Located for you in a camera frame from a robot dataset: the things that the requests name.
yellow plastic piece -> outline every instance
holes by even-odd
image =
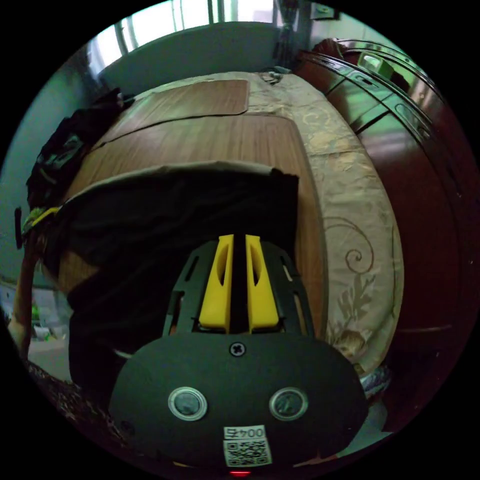
[[[250,333],[252,333],[257,329],[276,327],[279,323],[279,315],[270,286],[260,237],[246,235],[245,246],[248,323]]]
[[[229,333],[233,259],[234,236],[218,237],[218,246],[198,319],[205,329],[224,329],[225,333]]]
[[[49,208],[48,210],[44,211],[38,218],[36,218],[32,223],[31,226],[34,227],[38,222],[42,221],[45,217],[47,217],[50,214],[56,214],[60,210],[59,207],[52,207]]]

dark wooden cabinet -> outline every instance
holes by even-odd
[[[395,53],[417,70],[429,101],[334,53],[300,52],[294,73],[323,92],[356,133],[396,217],[404,292],[388,354],[395,377],[384,401],[385,430],[397,431],[445,381],[479,314],[480,171],[454,113],[408,57]]]

wall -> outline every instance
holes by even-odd
[[[309,49],[312,49],[315,44],[328,38],[368,40],[403,52],[403,50],[388,38],[346,13],[340,13],[338,20],[314,21],[311,27]]]
[[[255,72],[274,66],[278,37],[279,30],[270,23],[226,22],[191,28],[133,50],[109,65],[102,77],[109,87],[137,95],[199,75]]]
[[[65,64],[38,93],[25,113],[5,157],[0,176],[0,278],[16,282],[23,251],[15,245],[14,210],[22,209],[22,220],[30,212],[25,182],[42,146],[64,117],[88,105],[81,76]],[[34,278],[36,286],[49,283],[41,273]]]

wood grain surface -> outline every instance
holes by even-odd
[[[276,167],[299,177],[295,257],[308,295],[315,331],[323,330],[324,240],[317,189],[297,125],[263,114],[206,116],[177,120],[135,131],[91,152],[65,200],[86,187],[116,175],[161,165],[204,161],[240,161]],[[94,270],[65,253],[59,285],[69,292]]]
[[[239,115],[249,107],[246,80],[201,81],[154,92],[136,100],[94,146],[162,122],[194,117]]]

black fabric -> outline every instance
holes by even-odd
[[[58,273],[69,249],[100,271],[68,296],[72,380],[99,401],[124,361],[161,337],[172,288],[191,251],[220,235],[260,236],[295,257],[298,178],[226,171],[132,177],[67,202],[44,263]]]
[[[128,108],[131,96],[119,103],[119,88],[102,96],[90,107],[64,118],[36,159],[26,181],[30,209],[52,207],[75,178],[88,149],[110,128],[119,113]]]

